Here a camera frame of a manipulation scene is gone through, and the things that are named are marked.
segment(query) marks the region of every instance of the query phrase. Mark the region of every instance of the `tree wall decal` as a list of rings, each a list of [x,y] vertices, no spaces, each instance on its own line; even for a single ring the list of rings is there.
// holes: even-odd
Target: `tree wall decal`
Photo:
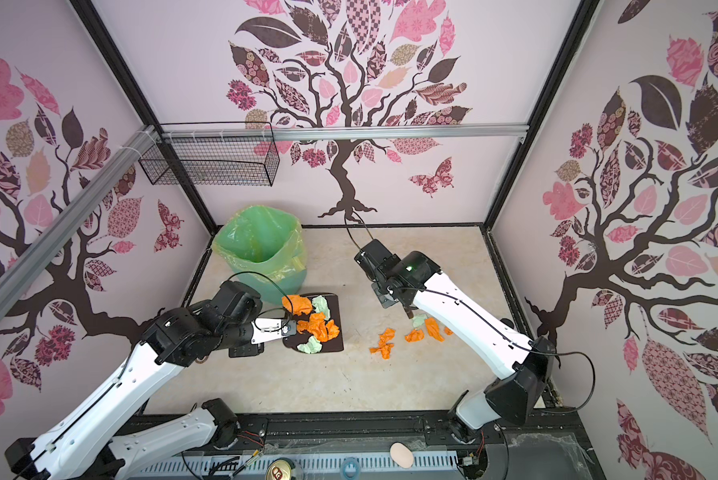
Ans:
[[[8,63],[0,59],[0,82],[3,83],[0,88],[17,89],[22,94],[20,88],[8,84],[9,70]],[[86,187],[89,180],[82,172],[102,168],[111,155],[108,132],[104,128],[99,129],[99,135],[85,140],[73,109],[61,118],[55,97],[41,82],[25,74],[21,74],[21,80],[36,100],[36,113],[8,129],[5,143],[12,158],[0,151],[0,278],[16,258],[26,252],[36,233],[41,234],[53,217],[71,203],[71,182]],[[17,116],[10,113],[3,119],[21,115],[18,110]],[[57,121],[50,119],[55,115],[60,120],[62,138],[56,134]],[[34,140],[34,130],[40,140]],[[47,150],[54,154],[51,160],[47,159]],[[30,156],[25,179],[13,163],[18,155]],[[52,171],[49,161],[57,162],[54,165],[59,168]],[[57,171],[62,172],[62,179],[53,181],[52,174]],[[18,381],[41,390],[42,368],[68,358],[74,341],[78,340],[74,329],[79,325],[86,336],[111,333],[127,338],[131,344],[139,340],[147,322],[139,325],[130,317],[96,312],[90,298],[91,292],[104,292],[101,278],[115,274],[104,259],[126,254],[134,247],[133,242],[125,238],[138,223],[141,199],[125,195],[132,189],[135,175],[134,167],[130,168],[47,265],[51,281],[39,282],[44,287],[18,300],[8,312],[5,323],[14,324],[13,319],[17,319],[17,324],[0,329],[0,336],[12,338],[2,358],[8,357],[4,361]],[[96,245],[95,241],[103,238],[100,234],[104,224],[107,235],[114,238],[107,244]],[[5,252],[9,252],[9,260],[4,258]],[[40,321],[46,326],[40,328]]]
[[[430,5],[426,0],[383,0],[388,6],[381,6],[381,0],[346,0],[344,22],[336,21],[343,11],[340,0],[285,2],[286,8],[278,2],[245,1],[262,14],[286,14],[293,25],[274,16],[250,18],[236,32],[252,34],[266,48],[253,50],[237,45],[236,39],[230,42],[234,63],[247,83],[233,80],[226,96],[241,110],[248,110],[248,128],[258,127],[251,123],[255,121],[270,121],[275,128],[458,124],[470,111],[449,106],[467,85],[444,83],[458,60],[444,58],[456,36],[449,15],[437,23],[446,6],[444,0],[432,0]],[[388,20],[396,17],[388,40],[388,35],[379,38],[386,22],[382,8],[387,8]],[[424,39],[431,33],[436,33],[436,38]],[[399,45],[388,55],[387,45],[402,37],[412,43]],[[283,49],[291,54],[293,46],[301,52],[285,57]],[[439,56],[442,59],[434,62]],[[419,100],[426,106],[444,106],[419,109]],[[264,101],[271,110],[255,108]],[[303,160],[312,168],[327,166],[340,186],[342,197],[320,218],[342,212],[346,220],[358,221],[355,212],[377,210],[356,198],[345,168],[349,159],[375,162],[382,153],[401,162],[400,154],[420,154],[439,145],[432,138],[384,143],[325,139],[279,142],[277,148],[280,153],[289,151],[293,164]],[[432,194],[452,182],[449,173],[441,173],[409,180]]]
[[[718,12],[707,15],[716,45]],[[700,254],[708,246],[718,249],[718,54],[712,47],[706,63],[693,39],[670,43],[671,76],[680,84],[697,83],[677,86],[655,74],[636,78],[641,108],[626,106],[617,90],[595,131],[584,124],[572,134],[572,159],[556,170],[559,181],[542,196],[561,221],[551,233],[565,264],[561,292],[550,310],[526,301],[540,321],[537,334],[556,344],[572,302],[581,291],[594,290],[591,308],[603,307],[604,328],[624,321],[627,368],[638,368],[641,343],[641,364],[657,393],[708,436],[703,392],[718,412],[718,390],[697,375],[718,381],[718,328],[714,318],[691,319],[681,308],[718,307],[712,290],[718,286],[718,254]],[[642,120],[655,126],[648,130],[654,134],[642,134]],[[678,144],[677,134],[689,148],[667,141]],[[646,338],[634,329],[637,316]],[[674,348],[714,353],[675,352],[655,332]]]

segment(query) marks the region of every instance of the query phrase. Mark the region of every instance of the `blue ring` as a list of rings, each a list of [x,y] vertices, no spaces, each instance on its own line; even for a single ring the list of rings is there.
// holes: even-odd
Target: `blue ring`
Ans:
[[[346,473],[346,467],[353,466],[356,469],[356,473],[354,473],[353,476],[348,476]],[[359,461],[355,458],[346,458],[343,460],[343,465],[340,466],[340,477],[343,480],[357,480],[359,475],[361,474],[361,467],[359,466]]]

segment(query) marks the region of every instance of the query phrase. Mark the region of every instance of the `green crumpled paper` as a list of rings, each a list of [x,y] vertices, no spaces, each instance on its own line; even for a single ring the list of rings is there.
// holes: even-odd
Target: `green crumpled paper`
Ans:
[[[311,301],[311,305],[314,306],[314,310],[316,311],[316,313],[324,314],[325,322],[330,321],[330,308],[326,305],[326,298],[324,298],[324,296],[319,295],[319,296],[315,297]]]
[[[308,343],[298,345],[297,349],[303,353],[318,353],[321,352],[321,342],[316,340],[315,336],[311,336],[308,339]]]
[[[426,319],[429,318],[430,315],[427,313],[418,313],[414,317],[412,317],[412,328],[413,329],[419,329],[422,327],[422,325],[426,322]]]

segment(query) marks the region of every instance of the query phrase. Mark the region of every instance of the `beige oval object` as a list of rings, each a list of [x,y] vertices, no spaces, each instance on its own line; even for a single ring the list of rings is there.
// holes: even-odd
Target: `beige oval object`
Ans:
[[[409,468],[415,463],[415,456],[402,443],[394,443],[391,446],[391,458],[402,468]]]

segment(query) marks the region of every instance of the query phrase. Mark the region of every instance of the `trash bag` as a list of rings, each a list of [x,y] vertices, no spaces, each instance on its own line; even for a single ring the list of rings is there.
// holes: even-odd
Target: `trash bag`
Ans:
[[[212,240],[212,251],[237,273],[267,275],[287,295],[297,293],[306,278],[303,228],[296,216],[269,206],[249,206],[237,212]],[[241,274],[234,280],[260,292],[268,303],[280,303],[281,292],[259,275]]]

